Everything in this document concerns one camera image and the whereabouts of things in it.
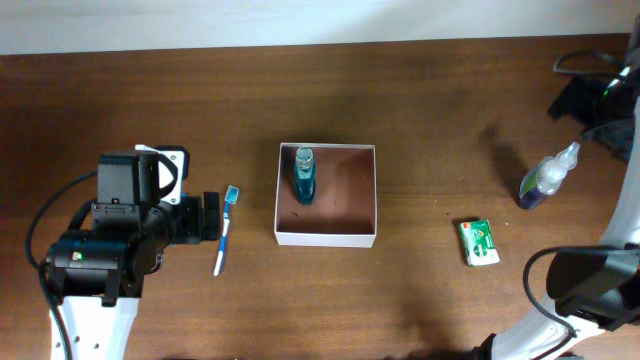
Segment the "green Dettol soap box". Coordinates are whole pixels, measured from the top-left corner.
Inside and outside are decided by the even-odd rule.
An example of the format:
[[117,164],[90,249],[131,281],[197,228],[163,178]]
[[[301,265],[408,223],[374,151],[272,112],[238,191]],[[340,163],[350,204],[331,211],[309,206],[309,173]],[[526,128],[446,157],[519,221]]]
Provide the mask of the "green Dettol soap box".
[[467,221],[459,224],[467,264],[472,267],[500,262],[488,220]]

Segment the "clear dark spray bottle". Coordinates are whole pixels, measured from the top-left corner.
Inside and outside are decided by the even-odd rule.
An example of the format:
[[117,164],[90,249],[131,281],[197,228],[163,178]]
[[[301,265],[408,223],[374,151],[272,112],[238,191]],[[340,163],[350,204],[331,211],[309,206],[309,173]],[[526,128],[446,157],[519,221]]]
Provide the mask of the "clear dark spray bottle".
[[567,174],[577,165],[580,144],[572,142],[556,156],[547,156],[522,179],[518,205],[533,210],[560,188]]

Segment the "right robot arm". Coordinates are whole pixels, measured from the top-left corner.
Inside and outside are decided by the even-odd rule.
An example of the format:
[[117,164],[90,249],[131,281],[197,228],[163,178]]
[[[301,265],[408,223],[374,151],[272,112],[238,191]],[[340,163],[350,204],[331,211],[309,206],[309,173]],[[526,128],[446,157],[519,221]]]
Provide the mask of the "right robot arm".
[[590,337],[639,323],[639,31],[633,29],[624,59],[595,51],[612,73],[563,67],[570,82],[549,115],[580,120],[594,139],[627,163],[619,200],[596,246],[542,249],[526,262],[522,283],[532,310],[515,326],[489,335],[472,359],[559,359]]

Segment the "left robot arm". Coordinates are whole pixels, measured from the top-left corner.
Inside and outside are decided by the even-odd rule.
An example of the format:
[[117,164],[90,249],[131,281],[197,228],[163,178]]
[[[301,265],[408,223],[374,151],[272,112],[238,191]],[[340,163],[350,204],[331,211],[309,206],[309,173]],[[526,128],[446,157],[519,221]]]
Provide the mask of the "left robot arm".
[[39,270],[52,358],[123,358],[144,279],[161,268],[165,249],[215,241],[220,231],[216,192],[176,205],[85,203]]

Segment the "teal mouthwash bottle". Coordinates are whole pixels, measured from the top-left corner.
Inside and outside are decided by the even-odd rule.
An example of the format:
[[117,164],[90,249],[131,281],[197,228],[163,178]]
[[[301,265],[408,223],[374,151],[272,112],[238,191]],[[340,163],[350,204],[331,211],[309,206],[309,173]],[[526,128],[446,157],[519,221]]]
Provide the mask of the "teal mouthwash bottle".
[[294,175],[298,201],[302,205],[311,205],[316,189],[316,163],[311,148],[300,147],[296,150]]

